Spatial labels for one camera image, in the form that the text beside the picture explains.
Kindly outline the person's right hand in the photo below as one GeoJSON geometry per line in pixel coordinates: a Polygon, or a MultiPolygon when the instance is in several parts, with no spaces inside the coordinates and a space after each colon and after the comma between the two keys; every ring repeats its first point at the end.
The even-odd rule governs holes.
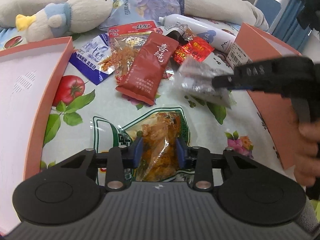
{"type": "Polygon", "coordinates": [[[294,175],[300,185],[311,187],[319,178],[319,120],[299,124],[298,130],[303,143],[294,155],[294,175]]]}

